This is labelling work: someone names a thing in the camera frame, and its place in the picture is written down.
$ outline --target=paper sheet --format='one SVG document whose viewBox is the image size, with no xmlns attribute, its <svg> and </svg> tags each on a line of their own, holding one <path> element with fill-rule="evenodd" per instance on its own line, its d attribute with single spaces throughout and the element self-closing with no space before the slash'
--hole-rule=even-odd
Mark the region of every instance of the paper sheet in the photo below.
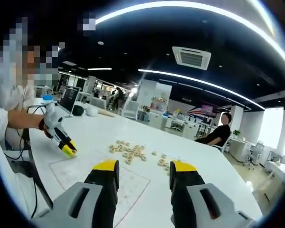
<svg viewBox="0 0 285 228">
<path fill-rule="evenodd" d="M 106 159 L 108 157 L 100 152 L 93 152 L 89 155 L 85 154 L 52 163 L 50 167 L 62 188 L 67 190 L 78 181 L 84 182 L 92 168 Z M 121 165 L 119 168 L 118 203 L 116 205 L 113 227 L 116 227 L 128 214 L 150 182 L 149 179 L 141 177 Z"/>
</svg>

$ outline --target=potted plant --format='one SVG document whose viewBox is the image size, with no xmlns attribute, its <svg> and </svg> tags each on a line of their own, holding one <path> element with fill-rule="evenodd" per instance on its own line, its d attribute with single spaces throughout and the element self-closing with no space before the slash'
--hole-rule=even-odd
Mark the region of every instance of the potted plant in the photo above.
<svg viewBox="0 0 285 228">
<path fill-rule="evenodd" d="M 237 138 L 237 137 L 241 134 L 241 132 L 240 132 L 239 130 L 234 130 L 234 131 L 233 131 L 233 134 L 234 134 L 235 137 Z"/>
</svg>

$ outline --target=ceiling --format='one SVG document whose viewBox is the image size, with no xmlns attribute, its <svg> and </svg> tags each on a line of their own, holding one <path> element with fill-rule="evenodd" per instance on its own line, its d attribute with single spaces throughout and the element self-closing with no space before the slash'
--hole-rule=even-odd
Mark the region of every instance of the ceiling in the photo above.
<svg viewBox="0 0 285 228">
<path fill-rule="evenodd" d="M 172 85 L 173 100 L 192 105 L 207 103 L 226 106 L 240 103 L 246 106 L 246 110 L 252 111 L 260 111 L 261 108 L 224 90 L 183 78 L 143 73 L 138 69 L 170 72 L 203 80 L 251 100 L 285 90 L 285 61 L 257 33 L 226 16 L 185 7 L 157 7 L 106 20 L 96 26 L 96 31 L 82 31 L 80 25 L 83 21 L 86 23 L 88 17 L 98 19 L 126 6 L 148 1 L 133 1 L 130 4 L 129 1 L 104 0 L 72 6 L 43 2 L 46 4 L 38 5 L 38 15 L 41 16 L 32 23 L 35 28 L 34 40 L 44 42 L 50 39 L 49 44 L 65 42 L 65 48 L 58 53 L 58 65 L 66 72 L 71 70 L 75 75 L 92 75 L 104 81 L 127 85 L 139 83 L 145 77 Z M 283 16 L 279 16 L 279 12 L 273 13 L 282 23 L 281 30 L 285 30 Z M 264 28 L 256 16 L 252 20 Z M 173 46 L 210 52 L 208 69 L 177 65 Z M 66 60 L 76 63 L 76 66 L 64 64 Z M 112 70 L 87 71 L 79 67 L 111 67 Z M 259 104 L 269 107 L 275 103 L 266 101 Z"/>
</svg>

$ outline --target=floor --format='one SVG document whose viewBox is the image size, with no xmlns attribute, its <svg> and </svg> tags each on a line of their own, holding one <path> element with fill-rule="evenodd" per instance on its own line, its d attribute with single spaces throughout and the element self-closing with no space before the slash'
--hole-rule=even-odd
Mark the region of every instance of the floor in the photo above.
<svg viewBox="0 0 285 228">
<path fill-rule="evenodd" d="M 138 121 L 142 124 L 147 125 L 147 122 L 144 121 Z M 165 128 L 165 132 L 181 136 L 182 132 Z M 255 169 L 248 169 L 247 166 L 243 166 L 243 163 L 236 161 L 229 153 L 225 153 L 225 157 L 227 160 L 231 163 L 231 165 L 235 168 L 235 170 L 239 173 L 239 175 L 243 178 L 246 185 L 250 188 L 251 192 L 264 181 L 264 179 L 269 175 L 266 173 L 263 168 L 259 166 L 255 166 Z M 263 213 L 263 215 L 267 215 L 272 207 L 266 196 L 264 195 L 263 189 L 266 188 L 266 186 L 269 184 L 268 182 L 263 188 L 261 188 L 259 191 L 254 192 L 253 195 L 256 198 L 259 207 Z"/>
</svg>

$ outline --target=ceiling air conditioner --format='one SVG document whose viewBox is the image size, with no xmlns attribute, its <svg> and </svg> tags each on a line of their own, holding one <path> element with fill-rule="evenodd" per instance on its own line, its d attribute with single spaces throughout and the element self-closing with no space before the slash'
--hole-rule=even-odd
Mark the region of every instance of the ceiling air conditioner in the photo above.
<svg viewBox="0 0 285 228">
<path fill-rule="evenodd" d="M 176 63 L 179 65 L 207 70 L 211 53 L 185 47 L 172 47 Z"/>
</svg>

